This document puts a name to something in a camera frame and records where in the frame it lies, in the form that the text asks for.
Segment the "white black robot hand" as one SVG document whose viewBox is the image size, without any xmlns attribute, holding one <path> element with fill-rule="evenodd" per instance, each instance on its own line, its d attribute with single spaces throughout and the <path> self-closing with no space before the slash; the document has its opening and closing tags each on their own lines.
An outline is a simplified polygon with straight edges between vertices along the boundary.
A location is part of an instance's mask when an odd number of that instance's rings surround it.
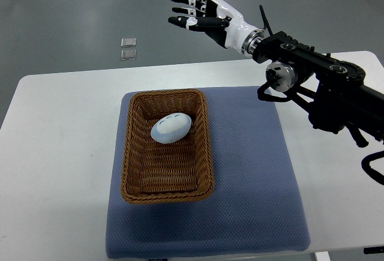
<svg viewBox="0 0 384 261">
<path fill-rule="evenodd" d="M 189 31 L 207 32 L 218 45 L 238 52 L 247 52 L 252 41 L 260 39 L 260 29 L 248 24 L 243 15 L 223 0 L 171 0 L 196 8 L 173 7 L 174 13 L 189 15 L 169 17 L 168 22 Z"/>
</svg>

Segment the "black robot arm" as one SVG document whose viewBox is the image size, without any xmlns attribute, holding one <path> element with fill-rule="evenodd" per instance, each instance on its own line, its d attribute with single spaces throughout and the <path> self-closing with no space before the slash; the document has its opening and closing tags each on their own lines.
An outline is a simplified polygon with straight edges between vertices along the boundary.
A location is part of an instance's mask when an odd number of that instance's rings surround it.
<svg viewBox="0 0 384 261">
<path fill-rule="evenodd" d="M 359 147 L 368 144 L 364 133 L 383 140 L 383 94 L 365 86 L 361 67 L 317 53 L 285 32 L 272 32 L 268 22 L 262 28 L 250 25 L 223 0 L 172 1 L 171 24 L 204 32 L 258 63 L 269 61 L 260 100 L 293 101 L 315 129 L 336 134 L 346 128 Z"/>
</svg>

